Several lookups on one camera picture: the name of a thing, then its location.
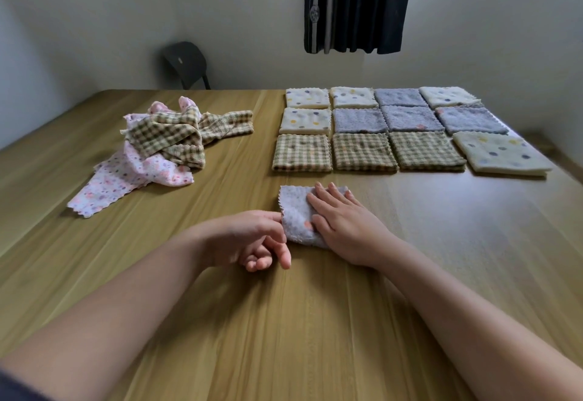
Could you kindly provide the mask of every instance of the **black chair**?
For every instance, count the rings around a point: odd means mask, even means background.
[[[202,77],[205,88],[210,89],[209,80],[206,78],[206,59],[195,44],[191,42],[173,44],[164,48],[162,55],[178,73],[182,88],[189,89]]]

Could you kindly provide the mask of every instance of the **curtain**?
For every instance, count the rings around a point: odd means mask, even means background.
[[[398,52],[408,1],[305,0],[304,48],[308,53]]]

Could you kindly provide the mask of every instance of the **forearm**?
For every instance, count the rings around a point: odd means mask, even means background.
[[[0,367],[58,401],[98,400],[203,267],[172,239],[35,332]]]
[[[480,400],[580,400],[583,371],[417,249],[391,240],[377,269],[407,297]]]

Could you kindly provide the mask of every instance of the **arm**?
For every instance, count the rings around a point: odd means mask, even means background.
[[[0,368],[57,401],[105,398],[206,267],[265,269],[270,251],[290,267],[280,222],[280,213],[250,211],[187,229],[35,332]]]
[[[583,370],[400,240],[352,193],[316,186],[314,225],[351,263],[385,275],[419,312],[478,399],[583,399]]]

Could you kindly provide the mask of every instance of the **person's left hand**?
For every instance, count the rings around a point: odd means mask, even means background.
[[[219,217],[192,226],[177,237],[200,246],[205,267],[239,263],[255,272],[271,266],[273,253],[282,268],[292,265],[279,212],[256,210]]]

